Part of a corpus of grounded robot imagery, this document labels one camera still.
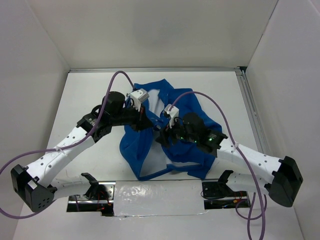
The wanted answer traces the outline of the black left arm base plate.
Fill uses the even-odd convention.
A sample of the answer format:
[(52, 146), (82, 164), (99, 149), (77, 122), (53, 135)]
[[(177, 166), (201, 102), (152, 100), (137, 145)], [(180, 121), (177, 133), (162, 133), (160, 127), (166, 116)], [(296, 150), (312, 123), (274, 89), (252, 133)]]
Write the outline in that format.
[(114, 216), (115, 181), (98, 181), (89, 173), (80, 175), (89, 183), (84, 194), (68, 197), (68, 213), (99, 212), (104, 217)]

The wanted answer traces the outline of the blue zip jacket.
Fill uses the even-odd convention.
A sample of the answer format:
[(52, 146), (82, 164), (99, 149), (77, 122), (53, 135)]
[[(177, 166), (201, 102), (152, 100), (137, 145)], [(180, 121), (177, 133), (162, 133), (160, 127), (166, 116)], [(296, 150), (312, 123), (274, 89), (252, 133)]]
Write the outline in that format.
[(222, 126), (202, 110), (191, 88), (174, 88), (166, 79), (134, 87), (149, 94), (143, 105), (152, 122), (141, 131), (124, 126), (119, 150), (135, 177), (148, 181), (174, 171), (205, 179), (216, 159), (210, 134)]

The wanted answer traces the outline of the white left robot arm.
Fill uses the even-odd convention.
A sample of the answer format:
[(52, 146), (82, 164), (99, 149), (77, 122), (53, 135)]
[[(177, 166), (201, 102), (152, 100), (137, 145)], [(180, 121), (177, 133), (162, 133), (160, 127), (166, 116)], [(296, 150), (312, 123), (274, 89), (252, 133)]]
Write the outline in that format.
[(107, 194), (106, 188), (87, 172), (66, 179), (56, 176), (83, 151), (108, 135), (112, 127), (130, 126), (136, 132), (151, 128), (153, 123), (143, 104), (148, 98), (149, 94), (143, 89), (133, 91), (128, 95), (126, 106), (122, 93), (110, 92), (102, 104), (77, 122), (53, 151), (47, 151), (25, 167), (18, 164), (11, 170), (14, 191), (34, 213), (66, 196), (83, 195), (92, 200), (101, 192)]

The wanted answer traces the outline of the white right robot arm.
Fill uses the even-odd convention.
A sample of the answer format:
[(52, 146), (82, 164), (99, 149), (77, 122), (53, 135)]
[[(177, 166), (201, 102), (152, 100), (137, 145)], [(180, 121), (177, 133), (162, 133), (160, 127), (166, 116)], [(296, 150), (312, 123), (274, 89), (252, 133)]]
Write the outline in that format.
[(283, 207), (293, 206), (303, 183), (293, 158), (285, 156), (280, 159), (233, 143), (224, 133), (205, 126), (204, 120), (194, 112), (187, 113), (183, 118), (170, 119), (156, 138), (156, 142), (166, 148), (179, 141), (195, 144), (203, 153), (253, 171), (243, 174), (225, 170), (218, 184), (223, 196), (239, 191), (261, 192)]

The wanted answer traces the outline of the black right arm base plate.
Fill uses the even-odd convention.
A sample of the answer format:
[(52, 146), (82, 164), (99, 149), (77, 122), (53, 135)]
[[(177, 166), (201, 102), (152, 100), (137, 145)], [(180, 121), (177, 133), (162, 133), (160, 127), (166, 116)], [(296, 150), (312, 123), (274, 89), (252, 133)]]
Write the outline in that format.
[(202, 181), (202, 191), (205, 210), (249, 208), (251, 206), (248, 194), (245, 191), (233, 191), (228, 186), (228, 177), (232, 170), (225, 170), (219, 179)]

